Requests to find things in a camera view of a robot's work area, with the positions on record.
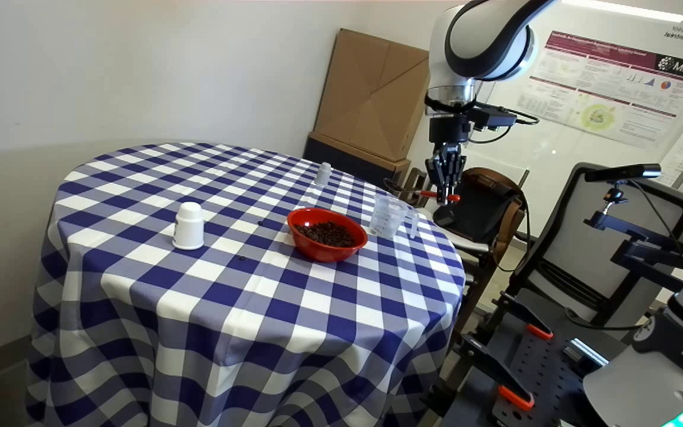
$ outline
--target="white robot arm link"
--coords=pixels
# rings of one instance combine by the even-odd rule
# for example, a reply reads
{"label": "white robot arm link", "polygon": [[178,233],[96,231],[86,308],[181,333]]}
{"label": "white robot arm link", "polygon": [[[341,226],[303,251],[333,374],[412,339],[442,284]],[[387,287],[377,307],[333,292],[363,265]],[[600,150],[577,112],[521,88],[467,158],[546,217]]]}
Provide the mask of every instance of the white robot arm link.
{"label": "white robot arm link", "polygon": [[548,5],[552,0],[470,0],[436,22],[427,93],[435,157],[427,161],[427,172],[440,205],[454,198],[466,167],[461,143],[470,130],[514,124],[512,113],[476,104],[472,98],[476,83],[512,78],[529,64],[535,54],[529,22]]}

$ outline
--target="black cable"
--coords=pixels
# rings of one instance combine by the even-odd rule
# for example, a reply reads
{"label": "black cable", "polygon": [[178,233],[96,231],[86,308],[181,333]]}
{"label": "black cable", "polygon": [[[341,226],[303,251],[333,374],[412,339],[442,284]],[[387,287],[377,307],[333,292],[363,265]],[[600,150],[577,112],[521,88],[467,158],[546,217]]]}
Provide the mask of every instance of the black cable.
{"label": "black cable", "polygon": [[646,201],[650,205],[652,213],[655,213],[657,221],[667,228],[674,249],[680,251],[680,245],[679,245],[677,233],[672,231],[669,221],[660,213],[660,208],[655,206],[655,201],[652,201],[652,198],[647,195],[647,189],[646,189],[638,180],[628,180],[628,182],[642,192],[642,198],[646,198]]}
{"label": "black cable", "polygon": [[505,134],[501,134],[499,138],[491,138],[491,141],[467,141],[467,143],[472,143],[472,144],[491,144],[491,143],[504,141],[507,134],[510,134],[510,128],[505,128]]}

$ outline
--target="blue and white checkered tablecloth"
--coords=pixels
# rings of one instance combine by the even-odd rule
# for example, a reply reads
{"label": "blue and white checkered tablecloth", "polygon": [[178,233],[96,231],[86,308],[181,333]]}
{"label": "blue and white checkered tablecloth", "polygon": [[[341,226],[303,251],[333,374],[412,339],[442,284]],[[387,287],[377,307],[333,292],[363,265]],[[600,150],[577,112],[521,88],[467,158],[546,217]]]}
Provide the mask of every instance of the blue and white checkered tablecloth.
{"label": "blue and white checkered tablecloth", "polygon": [[[44,425],[412,425],[463,295],[448,238],[417,219],[341,263],[294,251],[284,219],[361,224],[382,192],[264,150],[129,148],[71,172],[36,289],[28,416]],[[174,249],[181,201],[202,249]]]}

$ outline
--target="cardboard box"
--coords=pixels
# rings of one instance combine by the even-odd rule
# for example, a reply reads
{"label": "cardboard box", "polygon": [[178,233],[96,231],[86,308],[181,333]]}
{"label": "cardboard box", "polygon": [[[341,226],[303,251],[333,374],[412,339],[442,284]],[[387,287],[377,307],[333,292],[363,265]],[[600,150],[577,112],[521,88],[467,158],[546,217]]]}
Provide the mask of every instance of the cardboard box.
{"label": "cardboard box", "polygon": [[312,138],[377,167],[401,164],[427,83],[425,49],[341,28]]}

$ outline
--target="chair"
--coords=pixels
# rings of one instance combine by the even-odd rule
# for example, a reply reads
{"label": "chair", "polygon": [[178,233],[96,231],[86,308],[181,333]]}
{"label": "chair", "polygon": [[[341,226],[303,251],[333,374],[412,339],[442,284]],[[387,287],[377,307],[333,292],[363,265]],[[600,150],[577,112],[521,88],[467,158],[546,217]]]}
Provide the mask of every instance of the chair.
{"label": "chair", "polygon": [[[531,287],[595,327],[636,325],[663,287],[609,260],[627,240],[625,233],[595,231],[584,224],[602,212],[602,195],[612,187],[584,180],[584,173],[600,168],[595,164],[575,167],[531,255],[510,275],[507,295]],[[663,236],[672,228],[683,243],[680,192],[652,180],[627,182],[621,189],[627,201],[612,206],[612,217]]]}
{"label": "chair", "polygon": [[[398,198],[425,206],[421,189],[427,186],[427,173],[411,168],[398,186]],[[454,238],[467,274],[467,292],[454,329],[461,335],[524,219],[526,199],[514,180],[493,168],[463,172],[456,195],[461,201],[440,206],[435,224]]]}

